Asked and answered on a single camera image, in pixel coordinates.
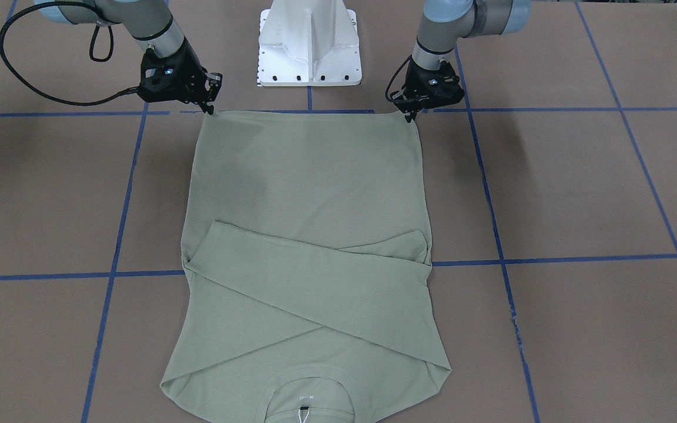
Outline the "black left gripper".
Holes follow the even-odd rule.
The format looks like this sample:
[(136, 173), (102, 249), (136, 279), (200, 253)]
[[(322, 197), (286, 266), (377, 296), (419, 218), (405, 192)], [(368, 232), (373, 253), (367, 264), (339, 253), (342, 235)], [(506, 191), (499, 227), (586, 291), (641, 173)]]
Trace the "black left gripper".
[[(390, 92), (390, 88), (406, 69), (402, 88)], [(420, 67), (411, 57), (406, 58), (387, 85), (387, 101), (403, 113), (406, 122), (413, 122), (422, 110), (456, 105), (465, 97), (461, 79), (451, 63), (443, 60), (436, 70)]]

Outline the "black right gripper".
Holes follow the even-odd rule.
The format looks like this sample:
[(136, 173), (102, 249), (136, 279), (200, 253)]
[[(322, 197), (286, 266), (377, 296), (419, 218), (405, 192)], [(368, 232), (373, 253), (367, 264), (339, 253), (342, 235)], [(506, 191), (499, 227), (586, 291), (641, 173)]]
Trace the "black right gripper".
[(147, 103), (178, 101), (212, 115), (222, 85), (223, 75), (205, 69), (191, 46), (180, 46), (167, 57), (147, 48), (140, 62), (137, 94)]

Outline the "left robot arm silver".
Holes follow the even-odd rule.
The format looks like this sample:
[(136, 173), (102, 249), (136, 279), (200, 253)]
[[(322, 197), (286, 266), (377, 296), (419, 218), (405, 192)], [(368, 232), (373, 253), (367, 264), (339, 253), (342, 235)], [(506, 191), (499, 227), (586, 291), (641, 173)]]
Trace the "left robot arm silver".
[(411, 123), (422, 110), (460, 103), (460, 76), (449, 60), (459, 39), (516, 33), (530, 1), (426, 1), (411, 54), (391, 77), (385, 99)]

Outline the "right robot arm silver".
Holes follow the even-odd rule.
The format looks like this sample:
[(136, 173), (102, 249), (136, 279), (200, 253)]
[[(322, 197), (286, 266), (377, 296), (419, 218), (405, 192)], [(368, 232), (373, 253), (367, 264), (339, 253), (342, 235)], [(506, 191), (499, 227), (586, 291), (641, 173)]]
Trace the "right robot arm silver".
[(214, 113), (223, 76), (201, 65), (164, 1), (35, 1), (53, 22), (121, 25), (143, 50), (140, 81), (127, 89), (147, 103), (178, 101)]

